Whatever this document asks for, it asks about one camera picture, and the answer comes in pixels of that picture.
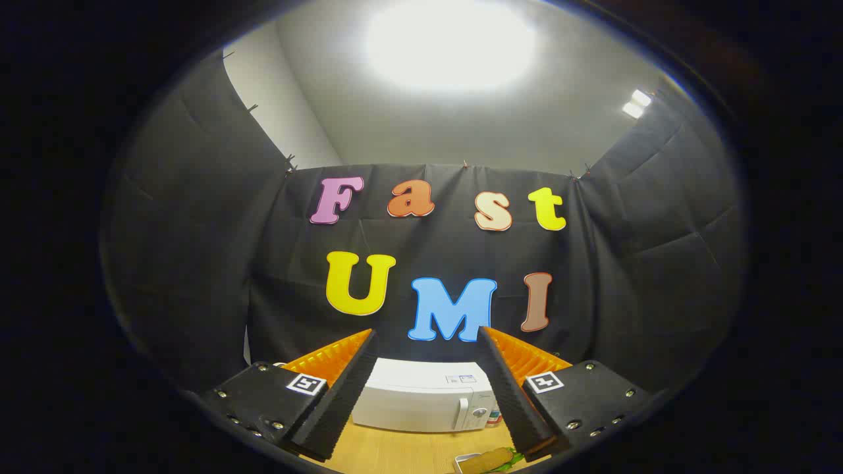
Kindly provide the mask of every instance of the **bright light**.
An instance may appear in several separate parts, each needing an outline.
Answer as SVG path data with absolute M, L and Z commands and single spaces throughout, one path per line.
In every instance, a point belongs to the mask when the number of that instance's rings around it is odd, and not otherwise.
M 420 0 L 377 15 L 368 34 L 378 73 L 417 89 L 493 89 L 524 73 L 534 32 L 488 1 Z
M 639 105 L 635 105 L 631 102 L 627 102 L 624 105 L 623 111 L 629 114 L 632 118 L 638 118 L 644 113 L 644 109 L 641 108 Z
M 652 99 L 650 99 L 649 95 L 644 94 L 638 89 L 636 89 L 635 92 L 632 93 L 632 99 L 635 102 L 641 104 L 642 107 L 647 107 L 648 105 L 650 105 L 650 102 L 652 102 Z

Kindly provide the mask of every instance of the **brown letter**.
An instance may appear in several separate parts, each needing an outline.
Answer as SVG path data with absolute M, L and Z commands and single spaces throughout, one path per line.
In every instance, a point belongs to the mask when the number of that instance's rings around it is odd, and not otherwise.
M 550 320 L 547 319 L 547 286 L 553 281 L 549 273 L 530 273 L 524 277 L 524 284 L 529 288 L 527 303 L 527 318 L 521 323 L 521 331 L 531 332 L 545 329 Z

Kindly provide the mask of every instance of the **ceiling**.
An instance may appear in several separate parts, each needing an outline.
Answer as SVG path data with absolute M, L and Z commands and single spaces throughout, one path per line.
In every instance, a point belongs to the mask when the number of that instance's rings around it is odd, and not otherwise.
M 592 22 L 509 0 L 534 29 L 533 60 L 516 80 L 483 90 L 401 87 L 372 67 L 364 47 L 373 15 L 396 3 L 311 0 L 276 23 L 305 99 L 347 164 L 465 160 L 581 175 L 634 124 L 621 111 L 632 92 L 655 90 L 663 76 Z

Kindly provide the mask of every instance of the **white microwave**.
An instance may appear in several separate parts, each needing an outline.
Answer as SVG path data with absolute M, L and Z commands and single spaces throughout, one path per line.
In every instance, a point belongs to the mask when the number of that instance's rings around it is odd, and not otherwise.
M 486 426 L 495 395 L 480 366 L 379 358 L 352 411 L 355 424 L 441 433 Z

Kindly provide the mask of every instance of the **bread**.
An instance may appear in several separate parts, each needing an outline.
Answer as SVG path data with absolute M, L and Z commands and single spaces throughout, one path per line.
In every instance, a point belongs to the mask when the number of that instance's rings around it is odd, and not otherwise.
M 481 474 L 496 469 L 512 459 L 512 451 L 508 448 L 498 448 L 460 462 L 459 469 L 462 470 L 463 474 Z

